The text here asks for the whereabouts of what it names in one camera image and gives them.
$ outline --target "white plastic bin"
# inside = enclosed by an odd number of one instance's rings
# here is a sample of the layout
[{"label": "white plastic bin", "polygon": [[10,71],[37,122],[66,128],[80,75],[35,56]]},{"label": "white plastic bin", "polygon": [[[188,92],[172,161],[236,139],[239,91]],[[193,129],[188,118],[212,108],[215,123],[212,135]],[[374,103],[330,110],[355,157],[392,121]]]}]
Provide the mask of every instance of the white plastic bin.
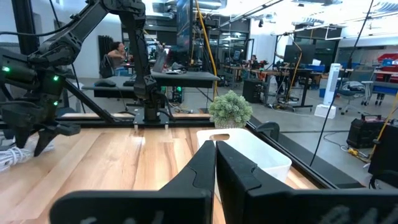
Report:
[{"label": "white plastic bin", "polygon": [[[241,128],[233,129],[214,129],[208,131],[198,131],[198,149],[207,140],[212,140],[214,135],[228,134],[229,139],[224,140],[227,144],[235,148],[238,152],[257,164],[257,166],[269,175],[281,182],[285,182],[292,161],[276,151],[273,147],[261,141],[248,130]],[[220,199],[218,184],[216,181],[215,194]]]}]

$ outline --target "yellow cable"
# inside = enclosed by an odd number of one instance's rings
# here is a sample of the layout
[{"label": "yellow cable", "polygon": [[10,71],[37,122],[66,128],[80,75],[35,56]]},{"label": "yellow cable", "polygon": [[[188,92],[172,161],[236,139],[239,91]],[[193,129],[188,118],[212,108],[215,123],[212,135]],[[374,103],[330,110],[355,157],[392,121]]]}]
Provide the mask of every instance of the yellow cable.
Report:
[{"label": "yellow cable", "polygon": [[[396,94],[396,98],[394,99],[394,102],[392,103],[392,108],[391,108],[390,114],[389,114],[388,117],[386,118],[386,120],[385,120],[385,122],[384,122],[384,124],[383,124],[383,127],[382,127],[381,130],[380,130],[379,136],[377,137],[377,141],[380,141],[380,138],[381,138],[381,136],[383,135],[384,129],[386,128],[387,123],[388,123],[388,121],[390,120],[390,117],[391,117],[392,114],[394,113],[395,108],[396,108],[397,101],[398,101],[398,92],[397,92],[397,94]],[[375,150],[376,150],[376,145],[373,146],[372,152],[370,153],[370,157],[369,157],[369,160],[368,160],[367,162],[370,162],[370,161],[371,161],[372,156],[373,156],[373,153],[374,153]]]},{"label": "yellow cable", "polygon": [[293,40],[293,43],[298,47],[298,49],[300,49],[300,57],[298,58],[298,62],[296,64],[296,68],[294,69],[293,79],[292,79],[292,81],[290,83],[290,88],[289,88],[289,90],[287,92],[287,95],[286,95],[285,103],[287,103],[287,104],[289,103],[290,91],[292,90],[294,78],[296,77],[297,69],[299,68],[301,57],[303,56],[303,51],[300,48],[300,46],[294,41],[294,39],[290,35],[289,35],[289,37]]},{"label": "yellow cable", "polygon": [[[201,24],[201,28],[203,29],[203,33],[205,35],[205,42],[206,42],[207,52],[209,53],[209,56],[210,56],[211,65],[213,66],[214,75],[217,77],[217,69],[216,69],[216,65],[214,63],[213,54],[211,53],[209,40],[207,38],[207,32],[206,32],[205,23],[203,22],[203,18],[201,16],[198,0],[195,0],[195,2],[196,2],[196,5],[197,5],[197,10],[198,10],[198,14],[199,14],[199,21],[200,21],[200,24]],[[214,98],[216,96],[216,92],[217,92],[217,81],[215,81],[215,87],[214,87],[214,92],[213,92],[213,100],[214,100]]]},{"label": "yellow cable", "polygon": [[311,30],[310,42],[311,42],[311,40],[312,40],[312,32],[313,32],[313,30],[314,30],[314,29]]}]

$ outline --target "light wood tabletop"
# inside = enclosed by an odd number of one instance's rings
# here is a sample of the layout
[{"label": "light wood tabletop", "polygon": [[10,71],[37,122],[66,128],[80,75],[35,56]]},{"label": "light wood tabletop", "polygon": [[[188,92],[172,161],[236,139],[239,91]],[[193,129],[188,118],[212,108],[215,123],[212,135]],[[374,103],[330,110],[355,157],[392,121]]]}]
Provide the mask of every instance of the light wood tabletop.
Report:
[{"label": "light wood tabletop", "polygon": [[[202,129],[208,128],[96,128],[57,136],[55,150],[0,173],[0,222],[48,223],[54,201],[76,190],[158,190],[198,150]],[[293,168],[285,183],[316,188]],[[225,223],[216,197],[213,223]]]}]

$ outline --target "green led light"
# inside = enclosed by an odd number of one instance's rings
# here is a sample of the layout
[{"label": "green led light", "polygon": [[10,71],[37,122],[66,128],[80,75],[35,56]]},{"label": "green led light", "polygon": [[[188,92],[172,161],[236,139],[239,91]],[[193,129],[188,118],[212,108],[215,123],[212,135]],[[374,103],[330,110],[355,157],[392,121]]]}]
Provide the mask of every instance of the green led light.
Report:
[{"label": "green led light", "polygon": [[11,71],[11,69],[9,67],[5,67],[5,66],[3,66],[1,70],[5,71],[5,72]]}]

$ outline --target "computer monitor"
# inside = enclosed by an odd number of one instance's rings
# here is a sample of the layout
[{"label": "computer monitor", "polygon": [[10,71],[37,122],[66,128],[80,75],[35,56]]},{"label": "computer monitor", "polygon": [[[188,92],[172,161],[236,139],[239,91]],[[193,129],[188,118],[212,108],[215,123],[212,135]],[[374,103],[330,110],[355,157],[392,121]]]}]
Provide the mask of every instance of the computer monitor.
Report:
[{"label": "computer monitor", "polygon": [[298,45],[300,49],[295,45],[287,45],[285,49],[284,62],[297,63],[300,58],[300,52],[303,53],[300,64],[312,64],[312,60],[315,56],[315,45]]},{"label": "computer monitor", "polygon": [[239,60],[239,58],[241,57],[241,51],[240,50],[235,50],[234,53],[234,60]]},{"label": "computer monitor", "polygon": [[177,0],[178,63],[188,66],[192,50],[193,0]]}]

